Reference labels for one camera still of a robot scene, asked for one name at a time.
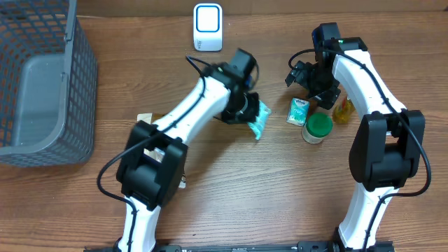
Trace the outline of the teal snack packet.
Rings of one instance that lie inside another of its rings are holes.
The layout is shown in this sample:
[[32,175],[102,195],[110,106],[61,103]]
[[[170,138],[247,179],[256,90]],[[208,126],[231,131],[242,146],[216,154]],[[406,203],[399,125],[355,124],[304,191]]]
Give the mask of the teal snack packet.
[[266,122],[272,111],[265,103],[259,101],[259,114],[255,117],[255,122],[248,122],[247,125],[255,134],[255,140],[259,141],[263,135]]

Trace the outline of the yellow dish soap bottle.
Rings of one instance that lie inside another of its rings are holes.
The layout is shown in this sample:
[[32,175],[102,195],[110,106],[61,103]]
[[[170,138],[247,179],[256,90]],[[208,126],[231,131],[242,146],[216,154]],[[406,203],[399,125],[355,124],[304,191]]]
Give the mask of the yellow dish soap bottle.
[[347,124],[350,121],[352,113],[355,111],[355,106],[348,96],[346,96],[342,103],[337,105],[332,112],[332,119],[339,124]]

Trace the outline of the teal tissue pack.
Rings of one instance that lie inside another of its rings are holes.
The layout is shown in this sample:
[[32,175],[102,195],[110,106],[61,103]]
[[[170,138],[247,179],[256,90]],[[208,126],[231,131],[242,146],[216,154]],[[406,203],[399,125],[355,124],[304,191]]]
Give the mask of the teal tissue pack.
[[308,101],[292,98],[286,122],[300,127],[304,126],[306,123],[308,110]]

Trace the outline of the green lid jar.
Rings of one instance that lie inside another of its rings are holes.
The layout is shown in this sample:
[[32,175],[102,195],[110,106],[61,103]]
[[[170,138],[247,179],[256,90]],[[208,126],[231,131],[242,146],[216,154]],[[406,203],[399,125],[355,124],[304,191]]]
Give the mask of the green lid jar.
[[324,113],[312,114],[302,128],[302,137],[309,144],[321,143],[333,129],[332,119]]

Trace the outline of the brown snack wrapper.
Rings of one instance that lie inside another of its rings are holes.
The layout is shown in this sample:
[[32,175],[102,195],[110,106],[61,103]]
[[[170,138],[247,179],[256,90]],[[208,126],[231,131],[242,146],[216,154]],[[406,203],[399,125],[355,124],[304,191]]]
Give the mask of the brown snack wrapper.
[[[142,120],[145,123],[152,124],[156,120],[161,119],[163,116],[164,116],[163,114],[159,114],[159,113],[140,113],[137,115],[136,119],[138,121]],[[148,155],[150,158],[153,158],[157,162],[162,162],[162,159],[165,156],[165,152],[163,150],[160,150],[159,148],[156,148],[155,150],[145,149],[144,154]],[[185,173],[183,173],[178,187],[181,189],[184,189],[186,187],[186,174]]]

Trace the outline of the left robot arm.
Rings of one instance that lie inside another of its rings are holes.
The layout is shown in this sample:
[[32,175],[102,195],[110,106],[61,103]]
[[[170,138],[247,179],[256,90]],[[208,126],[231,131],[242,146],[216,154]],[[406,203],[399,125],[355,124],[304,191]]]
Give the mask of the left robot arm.
[[256,121],[255,70],[255,57],[238,49],[228,63],[206,64],[196,86],[171,112],[152,124],[136,123],[116,174],[127,215],[115,251],[154,250],[160,210],[178,189],[189,144],[211,119],[220,116],[228,125]]

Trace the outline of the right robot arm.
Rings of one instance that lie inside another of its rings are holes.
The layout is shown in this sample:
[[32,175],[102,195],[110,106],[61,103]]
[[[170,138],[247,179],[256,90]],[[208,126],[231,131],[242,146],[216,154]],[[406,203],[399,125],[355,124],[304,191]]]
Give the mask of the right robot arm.
[[376,72],[368,47],[359,37],[343,38],[337,23],[320,24],[311,33],[315,63],[290,63],[287,85],[298,83],[323,109],[331,109],[342,86],[360,126],[349,151],[356,184],[344,220],[330,241],[301,241],[301,251],[394,251],[390,241],[375,239],[394,197],[424,193],[431,166],[423,149],[425,118],[409,110]]

